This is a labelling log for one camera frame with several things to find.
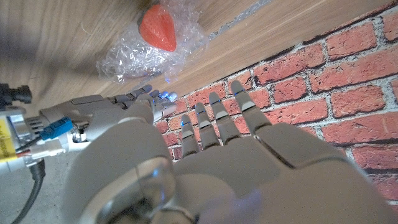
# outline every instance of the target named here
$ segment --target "white plastic part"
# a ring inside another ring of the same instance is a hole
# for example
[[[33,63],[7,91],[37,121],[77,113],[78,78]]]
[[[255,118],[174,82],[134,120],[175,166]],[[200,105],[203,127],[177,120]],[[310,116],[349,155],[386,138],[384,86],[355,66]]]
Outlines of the white plastic part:
[[[51,141],[39,141],[37,145],[30,147],[30,153],[32,154],[32,159],[40,159],[47,156],[56,156],[60,153],[65,152],[62,148],[61,143],[58,139]]]

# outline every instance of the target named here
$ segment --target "black cable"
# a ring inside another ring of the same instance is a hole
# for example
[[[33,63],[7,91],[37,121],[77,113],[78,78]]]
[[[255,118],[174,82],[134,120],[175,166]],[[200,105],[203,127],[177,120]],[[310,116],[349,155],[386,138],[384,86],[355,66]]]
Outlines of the black cable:
[[[22,208],[21,212],[17,216],[17,218],[12,222],[12,224],[18,224],[25,218],[27,213],[29,212],[30,208],[32,207],[33,203],[35,202],[40,189],[42,188],[43,179],[45,176],[45,163],[44,160],[41,160],[35,165],[29,167],[30,172],[32,173],[32,179],[35,181],[33,185],[33,189],[27,199],[24,207]]]
[[[37,143],[38,141],[40,141],[40,140],[42,140],[42,137],[39,136],[39,137],[37,137],[37,138],[31,140],[30,142],[24,144],[23,146],[17,148],[17,149],[15,150],[15,152],[16,152],[17,154],[22,153],[22,152],[26,151],[26,149],[27,149],[28,147],[33,146],[34,144],[36,144],[36,143]]]

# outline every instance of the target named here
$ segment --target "bubble wrap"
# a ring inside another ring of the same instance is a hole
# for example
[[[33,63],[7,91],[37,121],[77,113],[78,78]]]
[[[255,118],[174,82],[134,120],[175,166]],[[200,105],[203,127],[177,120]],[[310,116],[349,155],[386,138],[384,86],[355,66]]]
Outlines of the bubble wrap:
[[[177,80],[184,66],[200,57],[208,37],[198,23],[194,1],[161,0],[174,21],[177,48],[174,52],[151,46],[141,37],[138,18],[106,54],[97,62],[99,77],[123,84],[130,78],[151,79],[163,74],[168,83]]]

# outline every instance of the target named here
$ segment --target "yellow label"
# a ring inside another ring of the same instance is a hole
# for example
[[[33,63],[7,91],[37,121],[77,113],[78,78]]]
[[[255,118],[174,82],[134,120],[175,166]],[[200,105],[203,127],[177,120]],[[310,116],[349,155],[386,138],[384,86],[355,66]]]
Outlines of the yellow label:
[[[0,162],[17,159],[7,121],[0,119]]]

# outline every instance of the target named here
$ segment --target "wooden shelf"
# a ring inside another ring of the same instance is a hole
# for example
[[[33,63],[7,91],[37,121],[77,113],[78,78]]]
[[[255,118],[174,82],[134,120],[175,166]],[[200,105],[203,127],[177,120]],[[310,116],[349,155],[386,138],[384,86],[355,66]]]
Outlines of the wooden shelf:
[[[200,24],[207,34],[232,21],[256,1],[200,0]],[[235,71],[322,34],[392,0],[273,0],[254,15],[212,40],[204,56],[168,85],[163,77],[150,83],[180,96]],[[131,0],[0,1],[0,82],[29,85],[29,115],[70,98],[129,91],[100,80],[95,69],[148,4]]]

